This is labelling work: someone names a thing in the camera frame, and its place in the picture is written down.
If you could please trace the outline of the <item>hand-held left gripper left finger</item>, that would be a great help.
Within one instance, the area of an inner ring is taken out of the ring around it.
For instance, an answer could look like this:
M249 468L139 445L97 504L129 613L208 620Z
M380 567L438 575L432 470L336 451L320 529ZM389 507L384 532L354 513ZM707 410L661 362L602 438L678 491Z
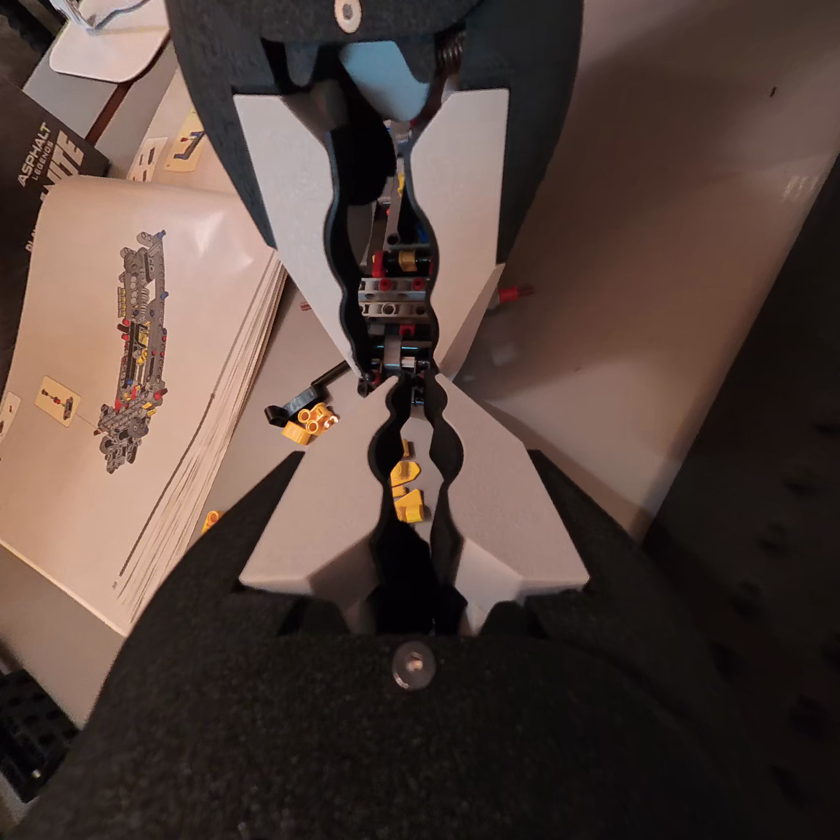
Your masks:
M400 382L389 378L304 454L239 576L243 586L330 602L352 632L374 630L371 538L382 508L393 512L399 456L379 467L371 447L392 418L387 399Z

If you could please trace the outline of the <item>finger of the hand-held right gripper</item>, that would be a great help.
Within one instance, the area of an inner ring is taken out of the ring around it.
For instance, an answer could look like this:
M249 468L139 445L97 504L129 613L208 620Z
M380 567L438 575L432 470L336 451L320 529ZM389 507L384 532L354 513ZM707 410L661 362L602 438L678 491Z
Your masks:
M430 305L437 321L434 362L456 375L497 287L507 89L457 91L409 154L412 198L437 247Z
M361 273L347 209L337 202L330 134L348 122L340 91L236 93L234 106L283 265L328 336L361 376Z

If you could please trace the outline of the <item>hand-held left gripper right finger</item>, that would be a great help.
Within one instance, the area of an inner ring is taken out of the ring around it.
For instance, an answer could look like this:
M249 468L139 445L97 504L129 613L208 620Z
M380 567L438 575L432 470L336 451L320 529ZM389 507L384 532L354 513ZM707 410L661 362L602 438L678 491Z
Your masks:
M522 441L442 374L425 414L442 477L432 562L465 601L456 623L477 634L499 603L579 591L589 573Z

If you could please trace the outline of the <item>long lego chassis assembly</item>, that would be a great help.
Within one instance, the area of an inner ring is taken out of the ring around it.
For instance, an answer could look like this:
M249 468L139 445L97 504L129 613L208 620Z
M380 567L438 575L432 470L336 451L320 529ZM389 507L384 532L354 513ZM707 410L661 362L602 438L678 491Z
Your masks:
M346 123L330 134L337 202L346 207L360 271L353 299L364 326L359 354L362 396L391 377L425 371L434 362L438 325L431 291L438 257L429 222L412 198L410 152L432 119L411 126L407 144L394 144L382 119Z

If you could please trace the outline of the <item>black lego crank piece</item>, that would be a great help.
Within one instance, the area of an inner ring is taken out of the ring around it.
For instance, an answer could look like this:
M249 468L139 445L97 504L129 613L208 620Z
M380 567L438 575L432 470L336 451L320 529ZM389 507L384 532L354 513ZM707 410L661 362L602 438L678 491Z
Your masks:
M328 385L350 369L347 361L342 361L313 380L307 389L293 397L283 406L270 405L265 409L266 420L272 426L284 427L294 421L299 412L324 402L328 395Z

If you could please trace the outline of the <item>lego box with yellow car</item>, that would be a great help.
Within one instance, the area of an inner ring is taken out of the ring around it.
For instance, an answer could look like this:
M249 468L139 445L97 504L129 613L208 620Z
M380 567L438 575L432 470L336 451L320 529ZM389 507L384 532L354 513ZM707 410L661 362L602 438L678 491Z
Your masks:
M1 79L1 387L12 363L40 208L73 175L105 176L109 159L11 81Z

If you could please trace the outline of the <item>thick open lego instruction booklet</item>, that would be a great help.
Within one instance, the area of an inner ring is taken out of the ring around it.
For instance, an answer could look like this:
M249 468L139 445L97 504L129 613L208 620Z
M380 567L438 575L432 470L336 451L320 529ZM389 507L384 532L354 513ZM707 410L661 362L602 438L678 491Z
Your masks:
M231 194L80 175L45 200L2 545L123 636L202 518L287 277Z

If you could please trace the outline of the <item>pile of black lego beams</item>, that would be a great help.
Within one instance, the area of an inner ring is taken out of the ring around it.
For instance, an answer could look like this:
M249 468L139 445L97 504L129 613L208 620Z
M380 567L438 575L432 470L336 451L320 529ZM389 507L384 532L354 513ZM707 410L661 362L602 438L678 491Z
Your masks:
M1 676L1 772L23 803L63 763L79 728L24 669Z

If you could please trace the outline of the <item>black perforated panel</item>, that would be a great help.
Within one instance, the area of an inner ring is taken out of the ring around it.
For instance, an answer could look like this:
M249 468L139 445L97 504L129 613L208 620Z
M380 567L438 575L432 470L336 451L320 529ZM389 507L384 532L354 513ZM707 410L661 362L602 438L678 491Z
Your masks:
M784 819L839 838L839 160L644 538Z

